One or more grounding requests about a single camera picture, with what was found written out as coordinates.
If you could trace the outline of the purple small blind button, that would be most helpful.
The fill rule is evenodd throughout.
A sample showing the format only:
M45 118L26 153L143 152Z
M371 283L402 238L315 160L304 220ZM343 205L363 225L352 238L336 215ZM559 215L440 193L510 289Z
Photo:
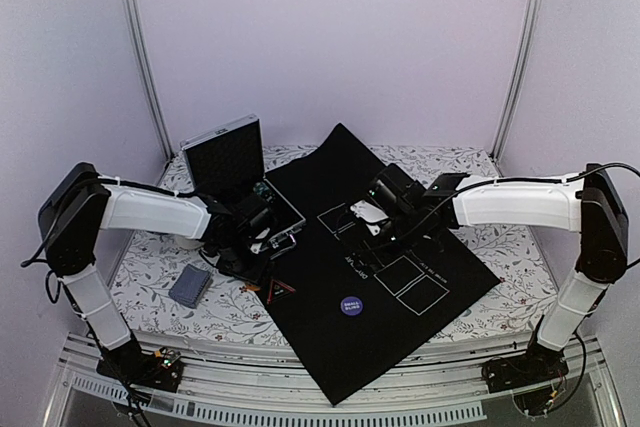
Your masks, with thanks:
M341 312L349 317L358 316L362 313L364 304L362 300L356 296L347 296L340 302Z

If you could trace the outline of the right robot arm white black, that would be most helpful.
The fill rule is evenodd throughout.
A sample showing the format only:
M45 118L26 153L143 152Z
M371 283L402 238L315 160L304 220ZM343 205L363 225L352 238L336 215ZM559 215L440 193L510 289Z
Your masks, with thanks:
M629 219L608 175L610 164L591 163L556 177L481 177L443 173L429 186L391 164L349 208L373 243L366 253L407 247L445 229L505 224L546 227L580 236L574 271L517 362L517 374L537 383L552 371L570 337L633 267L628 259Z

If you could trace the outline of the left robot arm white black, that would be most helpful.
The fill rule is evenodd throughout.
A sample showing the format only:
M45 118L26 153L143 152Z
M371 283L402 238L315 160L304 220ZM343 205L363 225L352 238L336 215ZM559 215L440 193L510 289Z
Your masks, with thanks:
M219 271L257 285L270 262L268 206L251 195L226 206L198 192L181 193L104 177L87 162L76 164L38 212L41 243L21 265L42 263L57 276L111 366L128 381L148 373L148 359L129 342L134 335L95 266L103 230L149 231L193 240L213 251Z

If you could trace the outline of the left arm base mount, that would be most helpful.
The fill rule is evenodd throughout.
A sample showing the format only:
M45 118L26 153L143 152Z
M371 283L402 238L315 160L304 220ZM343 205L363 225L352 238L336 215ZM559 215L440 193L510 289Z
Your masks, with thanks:
M106 350L96 368L98 374L123 384L170 393L178 391L183 370L179 351L162 347L145 353L139 347L126 346Z

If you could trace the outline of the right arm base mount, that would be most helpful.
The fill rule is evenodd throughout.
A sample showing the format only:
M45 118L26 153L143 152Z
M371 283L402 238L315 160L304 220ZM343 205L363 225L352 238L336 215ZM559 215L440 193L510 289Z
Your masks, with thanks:
M481 377L490 393L525 388L512 400L516 408L528 416L546 414L553 407L568 372L564 352L544 348L493 358L481 367Z

